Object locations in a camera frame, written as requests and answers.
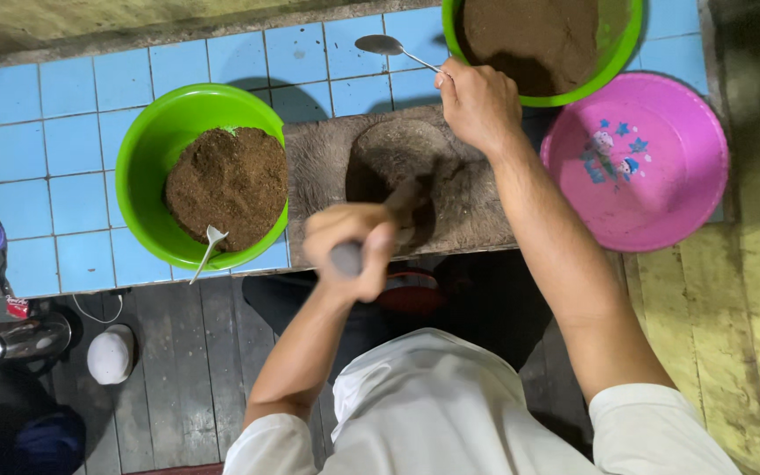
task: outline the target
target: pink plastic basin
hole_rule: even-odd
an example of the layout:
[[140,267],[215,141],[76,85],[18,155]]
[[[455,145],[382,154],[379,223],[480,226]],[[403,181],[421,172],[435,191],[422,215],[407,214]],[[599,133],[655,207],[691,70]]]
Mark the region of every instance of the pink plastic basin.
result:
[[693,91],[648,73],[619,75],[565,106],[541,158],[605,248],[671,246],[709,219],[723,196],[729,149]]

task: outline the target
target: white hat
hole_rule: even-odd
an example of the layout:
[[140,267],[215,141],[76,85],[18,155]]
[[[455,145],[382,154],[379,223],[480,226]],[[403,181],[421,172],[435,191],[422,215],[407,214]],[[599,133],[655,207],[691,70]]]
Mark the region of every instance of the white hat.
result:
[[93,339],[87,351],[87,367],[99,384],[123,382],[133,366],[133,332],[124,325],[112,325]]

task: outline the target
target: metal spoon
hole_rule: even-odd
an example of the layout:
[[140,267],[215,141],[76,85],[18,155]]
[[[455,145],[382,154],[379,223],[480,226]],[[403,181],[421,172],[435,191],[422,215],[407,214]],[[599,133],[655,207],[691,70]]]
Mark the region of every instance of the metal spoon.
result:
[[388,35],[369,35],[367,37],[362,37],[354,42],[354,45],[363,51],[375,52],[377,54],[383,54],[386,56],[398,56],[400,53],[404,53],[406,56],[416,60],[417,62],[420,62],[421,64],[427,66],[429,69],[432,69],[437,73],[444,73],[444,71],[441,71],[435,66],[427,64],[426,62],[423,62],[422,60],[417,59],[416,57],[407,53],[404,49],[404,45],[400,44],[400,41]]
[[201,259],[201,264],[198,265],[198,270],[195,271],[195,275],[193,275],[193,279],[189,282],[189,285],[193,285],[193,282],[198,278],[198,274],[201,273],[201,270],[205,267],[205,264],[207,264],[207,261],[210,259],[210,253],[213,251],[216,244],[220,243],[228,234],[230,234],[230,231],[222,234],[212,225],[207,226],[207,241],[209,242],[207,245],[207,252],[205,252],[205,257]]

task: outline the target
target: green bowl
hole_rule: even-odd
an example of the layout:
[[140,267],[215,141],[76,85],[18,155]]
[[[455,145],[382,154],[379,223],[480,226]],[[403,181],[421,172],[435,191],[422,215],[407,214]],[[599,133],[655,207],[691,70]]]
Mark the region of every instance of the green bowl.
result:
[[[451,54],[469,63],[459,48],[453,23],[464,0],[442,0],[442,26]],[[613,80],[627,65],[641,35],[643,0],[599,0],[597,28],[597,69],[577,89],[550,97],[521,95],[521,104],[531,107],[564,106],[594,94]],[[519,24],[519,28],[534,28]]]
[[[256,127],[283,141],[283,121],[257,96],[224,84],[193,84],[175,89],[146,107],[122,140],[117,158],[117,200],[137,240],[160,259],[196,270],[207,246],[189,237],[163,204],[166,176],[183,149],[206,130]],[[278,221],[260,241],[234,253],[213,255],[204,270],[224,270],[259,256],[286,228],[283,206]]]

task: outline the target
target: leg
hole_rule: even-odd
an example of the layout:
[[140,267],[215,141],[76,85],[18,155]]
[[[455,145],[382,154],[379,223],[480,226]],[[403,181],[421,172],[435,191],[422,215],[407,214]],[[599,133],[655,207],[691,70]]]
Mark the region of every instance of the leg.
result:
[[[242,294],[274,333],[281,335],[315,285],[316,275],[312,271],[261,275],[245,277]],[[328,381],[332,384],[344,367],[364,352],[416,329],[411,322],[412,318],[373,303],[356,303],[344,325]]]
[[453,292],[431,326],[494,352],[516,370],[541,340],[552,312],[520,251],[460,254],[436,268],[442,288]]

